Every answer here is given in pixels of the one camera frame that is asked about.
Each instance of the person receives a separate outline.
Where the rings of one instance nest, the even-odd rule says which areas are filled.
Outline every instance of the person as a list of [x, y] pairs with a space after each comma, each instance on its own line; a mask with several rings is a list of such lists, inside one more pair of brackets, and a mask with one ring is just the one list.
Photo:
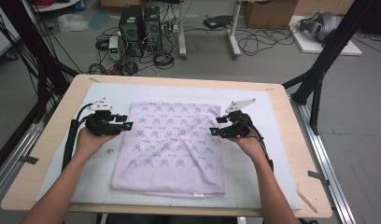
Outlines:
[[[115, 135], [94, 136], [87, 128], [82, 128], [78, 134], [77, 149], [72, 160], [21, 223], [62, 224], [86, 162], [105, 142], [114, 137]], [[258, 139], [249, 136], [230, 140], [235, 142], [254, 163], [258, 175], [262, 215], [265, 223], [298, 223], [281, 188], [275, 180], [273, 171], [265, 158]]]

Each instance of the table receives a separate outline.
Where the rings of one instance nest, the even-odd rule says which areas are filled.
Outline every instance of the table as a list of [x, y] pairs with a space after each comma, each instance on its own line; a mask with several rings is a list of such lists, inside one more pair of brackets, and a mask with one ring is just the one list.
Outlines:
[[[156, 77], [109, 77], [77, 76], [45, 131], [41, 134], [30, 156], [39, 158], [37, 164], [25, 163], [1, 203], [6, 210], [29, 210], [35, 204], [35, 196], [44, 180], [54, 151], [62, 141], [65, 130], [73, 115], [77, 112], [83, 98], [94, 82], [126, 83], [155, 86], [200, 87], [210, 89], [266, 91], [272, 109], [275, 111], [282, 142], [285, 146], [296, 189], [302, 209], [295, 211], [296, 217], [330, 217], [331, 206], [321, 186], [320, 180], [308, 176], [308, 171], [316, 171], [310, 157], [303, 134], [292, 111], [288, 96], [279, 84], [246, 83], [213, 80], [175, 79]], [[261, 217], [260, 209], [245, 208], [205, 208], [205, 207], [166, 207], [144, 205], [113, 205], [72, 203], [70, 211], [99, 213], [139, 213], [164, 215], [202, 215], [231, 217]]]
[[[234, 36], [234, 32], [236, 31], [236, 25], [237, 20], [239, 18], [240, 13], [240, 7], [241, 7], [241, 1], [236, 0], [234, 3], [234, 11], [233, 11], [233, 20], [232, 20], [232, 27], [230, 30], [228, 30], [228, 37], [229, 42], [231, 43], [232, 49], [233, 49], [233, 58], [237, 58], [241, 55], [239, 46], [237, 45], [236, 38]], [[179, 0], [179, 18], [185, 18], [185, 15], [183, 15], [183, 5], [184, 0]], [[184, 20], [181, 19], [178, 24], [178, 45], [179, 45], [179, 56], [182, 59], [187, 58], [187, 49], [185, 46], [185, 34], [184, 34]]]

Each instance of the black pole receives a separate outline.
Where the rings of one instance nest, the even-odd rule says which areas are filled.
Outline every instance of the black pole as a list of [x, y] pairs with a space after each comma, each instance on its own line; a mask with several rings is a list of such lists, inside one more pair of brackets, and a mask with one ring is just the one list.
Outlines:
[[371, 13], [379, 1], [381, 0], [355, 0], [313, 66], [306, 73], [283, 84], [287, 89], [301, 83], [298, 90], [291, 95], [291, 99], [300, 105], [305, 105], [307, 98], [312, 92], [314, 93], [310, 125], [315, 134], [318, 134], [318, 110], [323, 78], [348, 41], [357, 32], [365, 17]]

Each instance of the computer tower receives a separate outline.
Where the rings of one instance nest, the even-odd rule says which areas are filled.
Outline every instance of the computer tower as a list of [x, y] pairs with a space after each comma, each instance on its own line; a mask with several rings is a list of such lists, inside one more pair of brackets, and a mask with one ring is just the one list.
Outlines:
[[143, 56], [146, 43], [143, 46], [145, 24], [141, 6], [125, 6], [119, 21], [121, 38], [126, 54], [131, 56]]
[[145, 38], [141, 6], [125, 6], [119, 21], [123, 42], [136, 42]]
[[162, 50], [162, 30], [160, 20], [160, 9], [158, 7], [147, 7], [144, 10], [144, 23], [146, 27], [147, 45], [149, 51]]
[[141, 43], [139, 42], [129, 42], [126, 46], [126, 54], [130, 55], [132, 57], [142, 57], [144, 56], [144, 49], [146, 47], [143, 47]]

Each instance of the cloth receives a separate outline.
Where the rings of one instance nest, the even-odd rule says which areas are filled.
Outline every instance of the cloth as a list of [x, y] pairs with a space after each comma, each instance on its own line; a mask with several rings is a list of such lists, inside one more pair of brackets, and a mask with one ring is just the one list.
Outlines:
[[220, 106], [133, 103], [133, 129], [123, 145], [112, 178], [113, 189], [180, 197], [224, 193]]

